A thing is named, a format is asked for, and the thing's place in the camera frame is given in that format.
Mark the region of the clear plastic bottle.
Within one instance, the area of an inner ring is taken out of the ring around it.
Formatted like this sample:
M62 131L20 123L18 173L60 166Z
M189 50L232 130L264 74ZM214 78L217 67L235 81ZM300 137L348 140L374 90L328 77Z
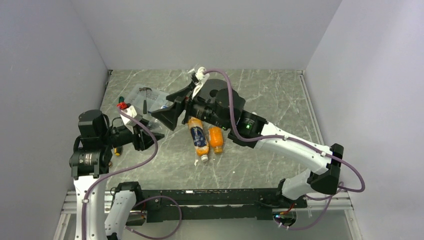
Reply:
M148 121L147 127L152 132L160 132L167 130L167 127L162 122L152 116L151 111L148 111L147 114L145 114L143 117L146 121Z

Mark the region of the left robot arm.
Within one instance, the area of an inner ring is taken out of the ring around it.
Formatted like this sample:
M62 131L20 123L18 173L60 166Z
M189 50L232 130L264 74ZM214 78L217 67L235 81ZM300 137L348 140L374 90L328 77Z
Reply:
M106 176L113 148L133 144L137 151L147 150L165 136L149 135L139 125L118 127L100 110L88 110L78 117L80 135L75 139L69 159L76 192L77 240L120 240L131 210L144 203L137 181L121 182L115 188L109 213L105 212Z

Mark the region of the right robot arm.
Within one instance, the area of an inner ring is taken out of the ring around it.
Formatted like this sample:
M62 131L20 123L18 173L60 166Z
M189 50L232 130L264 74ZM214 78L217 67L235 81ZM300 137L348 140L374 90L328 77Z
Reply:
M246 100L220 79L208 80L200 90L189 86L166 97L171 106L155 110L151 115L168 129L174 130L184 113L183 124L194 117L228 131L234 144L252 149L270 150L305 165L307 170L283 179L275 194L276 203L289 207L296 199L312 192L334 195L341 189L339 182L341 156L339 144L320 145L288 133L265 118L244 109Z

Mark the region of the large orange blue-label bottle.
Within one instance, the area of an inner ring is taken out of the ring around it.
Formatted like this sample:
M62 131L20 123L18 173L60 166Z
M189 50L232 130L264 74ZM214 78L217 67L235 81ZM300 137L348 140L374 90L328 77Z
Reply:
M202 162L209 160L209 143L204 132L202 121L191 117L188 120L189 131L197 156Z

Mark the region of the small orange juice bottle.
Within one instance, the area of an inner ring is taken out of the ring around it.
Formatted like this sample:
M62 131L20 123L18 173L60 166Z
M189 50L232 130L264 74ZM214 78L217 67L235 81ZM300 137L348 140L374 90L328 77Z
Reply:
M208 129L209 143L215 154L223 152L224 139L222 131L219 127L211 127Z

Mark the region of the clear plastic tray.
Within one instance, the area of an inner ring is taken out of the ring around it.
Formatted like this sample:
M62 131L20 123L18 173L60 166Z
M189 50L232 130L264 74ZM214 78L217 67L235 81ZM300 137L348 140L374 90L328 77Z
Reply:
M124 98L126 103L134 105L141 112L143 112L143 98L144 93L139 91L139 88L147 87L143 84L136 84L135 87L129 92L129 94ZM158 89L151 88L151 91L147 92L147 109L148 111L156 111L161 109L161 106L170 106L171 103L166 100L168 93L160 91Z

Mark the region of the small hammer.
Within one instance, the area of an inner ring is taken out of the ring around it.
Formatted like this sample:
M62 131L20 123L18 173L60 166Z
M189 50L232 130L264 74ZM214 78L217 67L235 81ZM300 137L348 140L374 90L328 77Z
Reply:
M147 105L147 92L152 91L150 87L140 87L138 89L140 92L143 92L143 109L142 113L146 115L148 113L148 105Z

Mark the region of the dark grey perforated spool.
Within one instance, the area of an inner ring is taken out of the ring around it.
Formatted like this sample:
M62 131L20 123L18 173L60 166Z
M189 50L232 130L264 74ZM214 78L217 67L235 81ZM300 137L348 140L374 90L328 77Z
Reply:
M200 91L196 94L196 97L206 101L207 99L215 98L218 91L226 89L227 87L228 85L225 80L210 78L203 84Z

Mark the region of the green handled screwdriver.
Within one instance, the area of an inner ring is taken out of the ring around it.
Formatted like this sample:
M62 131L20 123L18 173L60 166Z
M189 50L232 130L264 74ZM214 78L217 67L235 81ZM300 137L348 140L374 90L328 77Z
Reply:
M124 103L125 102L125 98L123 96L120 96L118 98L118 104Z

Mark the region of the black base frame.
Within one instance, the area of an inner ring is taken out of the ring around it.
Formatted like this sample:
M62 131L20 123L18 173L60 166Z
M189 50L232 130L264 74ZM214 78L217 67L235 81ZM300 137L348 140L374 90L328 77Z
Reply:
M144 215L147 223L177 220L256 219L271 220L279 211L304 209L304 196L291 200L277 188L235 189L154 189L143 190L137 181L119 183L109 192L135 193L133 211Z

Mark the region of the aluminium rail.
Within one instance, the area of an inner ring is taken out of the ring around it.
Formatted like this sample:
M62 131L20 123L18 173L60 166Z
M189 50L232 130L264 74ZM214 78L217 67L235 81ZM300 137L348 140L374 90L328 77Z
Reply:
M104 194L104 211L105 213L109 213L110 208L112 206L113 202L113 196L109 191L106 191ZM295 210L298 211L320 211L322 210L328 203L328 199L326 200L312 200L310 198L306 198L306 208L300 208L298 205L295 206ZM68 191L65 197L65 200L63 202L63 206L61 209L61 214L76 214L77 207L77 194L74 190ZM330 205L327 208L328 211L330 210L336 210L336 211L344 211L344 210L353 210L351 199L349 198L349 195L345 191L341 191L338 194L336 194L330 201Z

